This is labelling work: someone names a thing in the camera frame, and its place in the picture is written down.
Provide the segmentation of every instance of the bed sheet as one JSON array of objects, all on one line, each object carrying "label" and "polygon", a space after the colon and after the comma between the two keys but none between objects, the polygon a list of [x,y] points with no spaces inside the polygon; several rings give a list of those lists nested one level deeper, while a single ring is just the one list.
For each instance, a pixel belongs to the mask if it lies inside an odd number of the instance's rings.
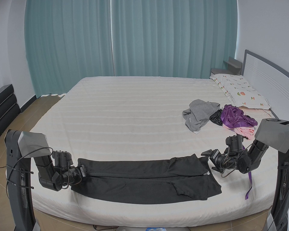
[{"label": "bed sheet", "polygon": [[[47,136],[54,150],[98,161],[170,159],[208,149],[225,150],[225,139],[235,135],[209,121],[194,134],[185,126],[182,111],[191,101],[229,104],[211,79],[171,77],[89,77],[77,83],[35,125],[32,132]],[[269,111],[244,109],[261,119]],[[251,142],[244,140],[244,146]],[[124,204],[92,199],[70,189],[55,192],[41,187],[31,176],[33,206],[65,219],[107,226],[185,227],[237,219],[269,208],[277,179],[277,151],[269,148],[260,167],[247,174],[238,171],[226,178],[212,171],[222,193],[206,201],[173,204]],[[34,160],[32,171],[37,172]]]}]

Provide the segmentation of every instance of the clothing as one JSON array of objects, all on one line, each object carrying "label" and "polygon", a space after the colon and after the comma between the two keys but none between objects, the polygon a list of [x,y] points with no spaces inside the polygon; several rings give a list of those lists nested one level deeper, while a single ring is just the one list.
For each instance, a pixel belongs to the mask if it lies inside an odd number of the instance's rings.
[{"label": "clothing", "polygon": [[210,120],[214,123],[214,124],[217,124],[217,125],[220,125],[222,126],[223,125],[223,122],[221,120],[221,114],[222,114],[222,109],[220,110],[217,110],[214,114],[212,114],[210,116]]},{"label": "clothing", "polygon": [[207,200],[222,193],[208,157],[174,157],[154,161],[78,159],[89,178],[71,187],[84,196],[130,204],[168,204]]},{"label": "clothing", "polygon": [[252,140],[254,138],[254,127],[238,127],[238,128],[229,128],[226,125],[223,124],[223,128],[232,130],[236,132],[239,135],[242,135],[244,137],[247,137],[249,140]]},{"label": "clothing", "polygon": [[189,104],[189,109],[183,111],[185,125],[192,132],[199,132],[210,119],[210,116],[220,109],[219,103],[205,102],[196,99]]},{"label": "clothing", "polygon": [[229,128],[238,127],[254,127],[258,125],[258,122],[248,115],[244,115],[244,112],[232,105],[225,105],[221,120]]}]

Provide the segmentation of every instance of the headboard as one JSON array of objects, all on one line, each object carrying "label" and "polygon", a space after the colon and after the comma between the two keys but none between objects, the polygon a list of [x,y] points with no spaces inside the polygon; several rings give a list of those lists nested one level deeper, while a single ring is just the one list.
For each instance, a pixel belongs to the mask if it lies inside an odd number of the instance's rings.
[{"label": "headboard", "polygon": [[260,55],[245,50],[241,75],[267,99],[276,118],[289,120],[288,71]]}]

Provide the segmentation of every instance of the curtain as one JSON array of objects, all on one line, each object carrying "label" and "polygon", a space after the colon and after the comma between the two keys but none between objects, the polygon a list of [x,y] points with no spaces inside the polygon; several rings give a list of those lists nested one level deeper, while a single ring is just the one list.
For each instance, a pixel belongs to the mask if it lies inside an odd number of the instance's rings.
[{"label": "curtain", "polygon": [[27,0],[25,45],[36,96],[113,76],[109,0]]},{"label": "curtain", "polygon": [[209,78],[235,57],[237,0],[112,0],[116,76]]}]

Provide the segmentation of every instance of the pillowcase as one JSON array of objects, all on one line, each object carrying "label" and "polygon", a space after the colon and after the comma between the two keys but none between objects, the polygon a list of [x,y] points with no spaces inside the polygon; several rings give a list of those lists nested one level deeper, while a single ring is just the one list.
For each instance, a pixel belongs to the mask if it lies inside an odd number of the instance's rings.
[{"label": "pillowcase", "polygon": [[242,75],[216,74],[210,77],[235,107],[270,109],[267,100]]}]

